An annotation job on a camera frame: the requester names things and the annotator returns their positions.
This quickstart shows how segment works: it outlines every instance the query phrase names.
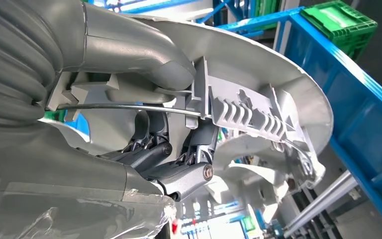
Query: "metal bolt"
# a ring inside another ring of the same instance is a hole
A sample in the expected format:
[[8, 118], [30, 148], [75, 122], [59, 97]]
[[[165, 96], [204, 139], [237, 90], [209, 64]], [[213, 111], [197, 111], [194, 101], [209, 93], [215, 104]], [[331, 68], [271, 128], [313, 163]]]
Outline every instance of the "metal bolt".
[[213, 177], [214, 170], [211, 164], [206, 164], [203, 168], [203, 177], [205, 180], [210, 181], [210, 179]]
[[165, 146], [163, 146], [163, 154], [164, 155], [171, 155], [172, 153], [172, 145], [171, 144], [166, 144]]

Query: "gray plastic pipe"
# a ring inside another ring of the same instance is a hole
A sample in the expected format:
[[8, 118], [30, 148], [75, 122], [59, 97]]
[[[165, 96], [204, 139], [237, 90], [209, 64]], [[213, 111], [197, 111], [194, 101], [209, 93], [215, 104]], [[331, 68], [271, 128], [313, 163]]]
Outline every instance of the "gray plastic pipe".
[[0, 181], [158, 192], [133, 169], [70, 148], [38, 122], [62, 71], [138, 72], [184, 90], [195, 75], [161, 31], [80, 0], [0, 1]]

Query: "curved plastic panel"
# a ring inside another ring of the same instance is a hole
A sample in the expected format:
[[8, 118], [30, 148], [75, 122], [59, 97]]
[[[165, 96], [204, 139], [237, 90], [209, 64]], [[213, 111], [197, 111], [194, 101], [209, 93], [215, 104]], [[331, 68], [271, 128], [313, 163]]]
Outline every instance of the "curved plastic panel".
[[[319, 154], [329, 141], [333, 113], [327, 98], [311, 77], [284, 56], [222, 29], [165, 18], [133, 17], [164, 32], [190, 60], [204, 56], [210, 76], [256, 92], [271, 84], [277, 92], [284, 90], [290, 93], [298, 110], [299, 123], [308, 131], [315, 152]], [[257, 141], [257, 144], [252, 144], [253, 152], [274, 160], [283, 158], [281, 153], [270, 150], [270, 141], [246, 137], [245, 141]], [[219, 166], [217, 168], [227, 165], [235, 156], [248, 154], [245, 152], [247, 147], [234, 147], [234, 144], [231, 141], [228, 145], [224, 144], [225, 147], [218, 147], [214, 160], [215, 166]]]

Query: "plastic film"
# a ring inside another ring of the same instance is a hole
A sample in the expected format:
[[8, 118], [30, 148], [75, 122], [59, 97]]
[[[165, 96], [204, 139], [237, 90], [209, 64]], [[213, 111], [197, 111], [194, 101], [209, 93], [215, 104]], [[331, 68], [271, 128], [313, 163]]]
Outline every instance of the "plastic film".
[[170, 197], [136, 189], [0, 182], [0, 239], [151, 239], [175, 214]]

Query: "silver metal rod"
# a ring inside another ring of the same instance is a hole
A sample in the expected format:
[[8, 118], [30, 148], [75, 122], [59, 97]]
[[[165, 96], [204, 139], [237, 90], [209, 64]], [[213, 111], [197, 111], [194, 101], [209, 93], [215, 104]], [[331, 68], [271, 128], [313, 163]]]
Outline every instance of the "silver metal rod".
[[324, 192], [318, 196], [308, 207], [306, 207], [295, 219], [286, 227], [285, 238], [291, 236], [296, 230], [304, 226], [307, 222], [320, 214], [323, 210], [343, 197], [354, 187], [357, 181], [351, 173], [346, 170], [336, 181], [332, 183]]
[[158, 106], [141, 106], [141, 105], [127, 105], [127, 104], [82, 104], [82, 105], [69, 105], [58, 106], [58, 110], [85, 110], [85, 109], [122, 109], [122, 110], [143, 110], [143, 111], [159, 111], [167, 113], [182, 114], [187, 116], [200, 117], [200, 112], [187, 111], [175, 108], [166, 108]]

